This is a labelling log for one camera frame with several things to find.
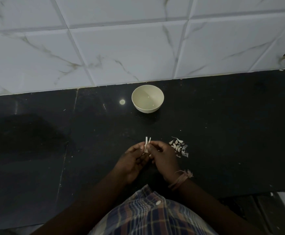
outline bowl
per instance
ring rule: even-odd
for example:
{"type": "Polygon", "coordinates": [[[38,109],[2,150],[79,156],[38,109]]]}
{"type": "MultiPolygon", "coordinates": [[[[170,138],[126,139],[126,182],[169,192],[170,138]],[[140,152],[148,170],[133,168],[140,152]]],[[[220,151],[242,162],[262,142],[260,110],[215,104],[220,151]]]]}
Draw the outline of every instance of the bowl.
{"type": "Polygon", "coordinates": [[[160,108],[164,101],[164,94],[160,88],[153,85],[142,85],[132,93],[132,102],[137,110],[152,113],[160,108]]]}

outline person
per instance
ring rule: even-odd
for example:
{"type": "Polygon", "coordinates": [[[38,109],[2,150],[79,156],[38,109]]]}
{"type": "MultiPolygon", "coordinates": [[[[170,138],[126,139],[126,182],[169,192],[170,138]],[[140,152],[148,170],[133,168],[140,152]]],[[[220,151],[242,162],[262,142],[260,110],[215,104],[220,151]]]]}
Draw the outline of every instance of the person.
{"type": "Polygon", "coordinates": [[[144,153],[144,142],[130,147],[87,196],[33,234],[264,234],[188,179],[191,175],[180,170],[170,145],[151,141],[146,148],[148,153],[144,153]],[[184,205],[165,199],[146,185],[112,208],[149,160],[184,205]]]}

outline bowl rim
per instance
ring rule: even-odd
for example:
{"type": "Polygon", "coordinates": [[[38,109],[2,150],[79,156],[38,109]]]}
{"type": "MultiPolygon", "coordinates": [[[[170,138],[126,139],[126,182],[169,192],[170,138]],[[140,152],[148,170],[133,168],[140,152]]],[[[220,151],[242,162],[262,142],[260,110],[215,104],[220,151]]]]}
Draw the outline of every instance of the bowl rim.
{"type": "MultiPolygon", "coordinates": [[[[141,109],[141,110],[146,110],[146,109],[142,109],[142,108],[136,106],[136,104],[135,104],[134,101],[133,101],[133,94],[134,94],[134,92],[135,92],[138,88],[143,87],[143,86],[154,86],[154,85],[145,84],[145,85],[141,85],[141,86],[135,88],[135,90],[134,90],[133,93],[132,93],[132,102],[133,102],[133,104],[134,104],[134,106],[135,106],[136,108],[141,109]]],[[[154,87],[158,88],[158,89],[161,91],[162,95],[163,95],[163,101],[162,101],[162,103],[160,104],[160,106],[161,106],[161,105],[163,104],[163,102],[164,102],[164,93],[163,93],[163,91],[162,91],[159,87],[157,87],[157,86],[154,86],[154,87]]],[[[157,106],[157,107],[152,108],[152,109],[149,109],[149,110],[155,110],[155,109],[159,108],[160,106],[157,106]]]]}

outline pink string bracelet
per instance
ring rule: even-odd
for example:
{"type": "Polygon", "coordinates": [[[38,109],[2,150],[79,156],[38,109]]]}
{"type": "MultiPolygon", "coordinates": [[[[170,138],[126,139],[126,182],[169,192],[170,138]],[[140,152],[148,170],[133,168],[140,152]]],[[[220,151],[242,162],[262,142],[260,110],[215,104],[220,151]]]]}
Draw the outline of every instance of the pink string bracelet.
{"type": "Polygon", "coordinates": [[[180,171],[181,171],[183,174],[181,174],[181,175],[179,176],[179,178],[177,178],[177,180],[176,180],[174,183],[172,183],[171,185],[168,186],[170,189],[172,188],[172,191],[174,191],[174,190],[176,190],[177,188],[179,188],[180,185],[181,185],[184,181],[186,181],[187,178],[193,177],[193,174],[190,172],[190,170],[187,170],[187,172],[186,172],[186,171],[182,171],[182,170],[179,170],[179,171],[176,171],[176,172],[180,172],[180,171]]]}

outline plaid shirt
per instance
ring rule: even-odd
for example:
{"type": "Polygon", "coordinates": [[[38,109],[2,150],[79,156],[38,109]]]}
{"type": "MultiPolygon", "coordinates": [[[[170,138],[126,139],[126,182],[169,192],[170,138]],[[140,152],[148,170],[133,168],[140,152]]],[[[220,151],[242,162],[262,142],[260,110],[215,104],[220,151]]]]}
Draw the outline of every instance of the plaid shirt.
{"type": "Polygon", "coordinates": [[[89,234],[217,235],[193,211],[152,192],[148,185],[112,209],[89,234]]]}

